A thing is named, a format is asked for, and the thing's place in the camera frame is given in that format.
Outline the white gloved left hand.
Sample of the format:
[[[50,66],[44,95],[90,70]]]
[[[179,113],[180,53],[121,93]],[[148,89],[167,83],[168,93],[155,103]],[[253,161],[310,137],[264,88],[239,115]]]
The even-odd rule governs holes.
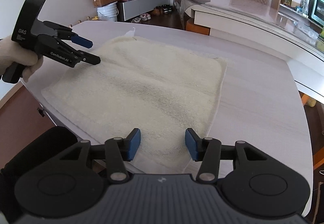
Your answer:
[[[18,63],[25,66],[22,79],[24,82],[28,82],[31,75],[43,64],[43,57],[39,58],[35,52],[22,48],[17,42],[11,40],[11,36],[2,39],[0,46],[1,75],[5,73],[12,63]]]

